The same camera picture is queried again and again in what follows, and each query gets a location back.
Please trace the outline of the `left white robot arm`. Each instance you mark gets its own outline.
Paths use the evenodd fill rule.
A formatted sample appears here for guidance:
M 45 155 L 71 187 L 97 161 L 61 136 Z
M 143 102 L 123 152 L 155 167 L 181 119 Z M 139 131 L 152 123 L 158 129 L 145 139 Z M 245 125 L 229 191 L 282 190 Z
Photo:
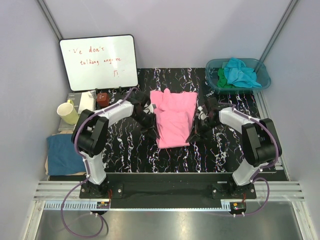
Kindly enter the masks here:
M 73 130 L 71 141 L 76 153 L 82 157 L 86 170 L 84 184 L 97 198 L 103 198 L 108 193 L 102 157 L 108 129 L 126 118 L 133 118 L 141 126 L 141 132 L 152 139 L 160 138 L 151 99 L 136 87 L 131 88 L 124 99 L 110 106 L 96 111 L 83 110 Z

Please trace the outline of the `pink t shirt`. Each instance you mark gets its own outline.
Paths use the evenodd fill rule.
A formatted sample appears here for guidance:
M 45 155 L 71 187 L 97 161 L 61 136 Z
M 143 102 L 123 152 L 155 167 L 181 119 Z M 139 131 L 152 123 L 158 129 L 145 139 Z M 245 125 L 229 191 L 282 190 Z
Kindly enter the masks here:
M 151 103 L 155 105 L 159 149 L 189 145 L 187 138 L 191 134 L 197 98 L 196 92 L 172 93 L 168 88 L 150 92 Z

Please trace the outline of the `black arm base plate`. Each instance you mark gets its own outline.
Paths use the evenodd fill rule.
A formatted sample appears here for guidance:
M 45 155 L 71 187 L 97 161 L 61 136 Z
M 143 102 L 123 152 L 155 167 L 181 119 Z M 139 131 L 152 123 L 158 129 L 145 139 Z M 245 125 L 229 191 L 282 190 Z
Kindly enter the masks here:
M 222 200 L 256 199 L 253 184 L 236 186 L 229 173 L 107 173 L 115 209 L 201 209 L 222 207 Z

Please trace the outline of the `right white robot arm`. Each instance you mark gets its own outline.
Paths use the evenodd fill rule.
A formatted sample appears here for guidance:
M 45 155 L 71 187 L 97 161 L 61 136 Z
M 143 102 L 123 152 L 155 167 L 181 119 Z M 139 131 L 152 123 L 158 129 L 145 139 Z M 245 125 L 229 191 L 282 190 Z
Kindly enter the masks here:
M 226 125 L 241 134 L 243 161 L 222 188 L 231 198 L 241 198 L 254 183 L 258 173 L 273 167 L 282 155 L 282 147 L 274 125 L 269 119 L 259 119 L 238 111 L 231 103 L 215 97 L 198 107 L 187 143 L 208 138 L 213 128 Z

